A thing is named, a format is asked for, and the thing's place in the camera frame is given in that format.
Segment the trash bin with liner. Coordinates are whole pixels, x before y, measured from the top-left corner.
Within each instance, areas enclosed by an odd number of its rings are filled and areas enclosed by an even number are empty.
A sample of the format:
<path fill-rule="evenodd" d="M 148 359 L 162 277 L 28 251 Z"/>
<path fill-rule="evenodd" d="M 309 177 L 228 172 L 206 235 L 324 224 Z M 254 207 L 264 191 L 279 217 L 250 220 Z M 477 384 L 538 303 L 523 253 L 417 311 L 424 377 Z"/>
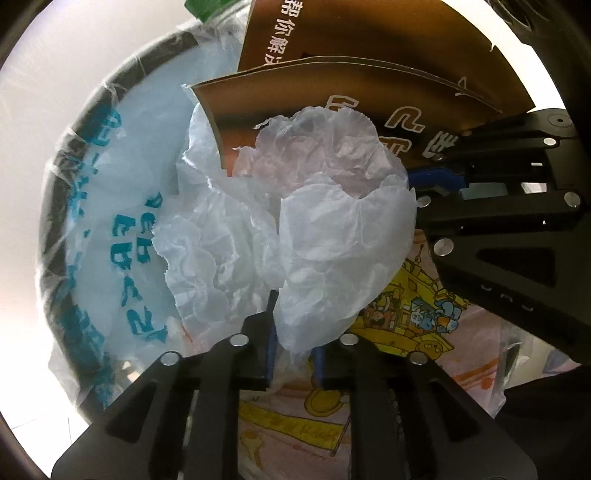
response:
<path fill-rule="evenodd" d="M 187 339 L 152 230 L 176 187 L 192 84 L 235 72 L 245 30 L 191 23 L 128 58 L 91 94 L 47 165 L 39 293 L 50 368 L 94 420 Z"/>

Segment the brown cardboard box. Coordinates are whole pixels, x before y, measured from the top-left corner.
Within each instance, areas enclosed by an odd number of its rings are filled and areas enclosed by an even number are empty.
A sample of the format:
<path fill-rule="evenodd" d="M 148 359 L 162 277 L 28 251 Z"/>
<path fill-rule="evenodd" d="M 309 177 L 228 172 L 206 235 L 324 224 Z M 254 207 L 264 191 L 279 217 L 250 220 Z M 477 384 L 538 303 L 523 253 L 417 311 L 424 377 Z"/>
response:
<path fill-rule="evenodd" d="M 257 124 L 305 107 L 365 114 L 409 168 L 533 107 L 503 54 L 442 1 L 253 2 L 238 70 L 194 93 L 228 161 Z"/>

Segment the green cap plastic bottle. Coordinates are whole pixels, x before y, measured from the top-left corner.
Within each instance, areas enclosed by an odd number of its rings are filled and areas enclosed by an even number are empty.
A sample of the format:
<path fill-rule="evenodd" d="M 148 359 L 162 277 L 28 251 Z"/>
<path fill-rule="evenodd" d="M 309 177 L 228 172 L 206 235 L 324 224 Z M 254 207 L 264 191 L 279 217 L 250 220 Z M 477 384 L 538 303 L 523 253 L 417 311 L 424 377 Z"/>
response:
<path fill-rule="evenodd" d="M 194 20 L 189 30 L 240 32 L 245 28 L 245 18 L 252 5 L 239 0 L 185 0 L 184 8 Z"/>

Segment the pink cartoon snack bag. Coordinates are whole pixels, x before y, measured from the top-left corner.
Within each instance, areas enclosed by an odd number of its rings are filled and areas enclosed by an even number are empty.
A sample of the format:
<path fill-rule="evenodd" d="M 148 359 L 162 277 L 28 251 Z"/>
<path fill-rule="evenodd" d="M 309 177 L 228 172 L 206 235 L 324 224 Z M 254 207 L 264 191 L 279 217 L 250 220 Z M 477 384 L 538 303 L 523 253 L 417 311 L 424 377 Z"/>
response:
<path fill-rule="evenodd" d="M 586 479 L 590 475 L 590 257 L 582 229 L 455 235 L 428 232 L 445 289 L 535 335 L 576 364 L 513 388 L 490 416 L 428 347 L 439 334 L 406 337 L 365 328 L 353 341 L 315 349 L 319 390 L 349 396 L 339 423 L 239 408 L 242 452 L 256 470 L 325 476 L 332 460 L 353 479 Z"/>

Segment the clear plastic bag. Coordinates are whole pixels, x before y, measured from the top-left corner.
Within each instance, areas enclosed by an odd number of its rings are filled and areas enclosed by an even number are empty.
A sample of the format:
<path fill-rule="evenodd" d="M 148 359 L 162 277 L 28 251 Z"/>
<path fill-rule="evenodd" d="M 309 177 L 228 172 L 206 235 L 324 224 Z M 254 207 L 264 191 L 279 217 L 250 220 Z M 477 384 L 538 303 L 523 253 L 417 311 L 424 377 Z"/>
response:
<path fill-rule="evenodd" d="M 298 355 L 353 324 L 411 249 L 417 201 L 374 123 L 308 107 L 259 126 L 231 169 L 196 107 L 153 244 L 192 346 L 237 332 L 279 294 L 280 345 Z"/>

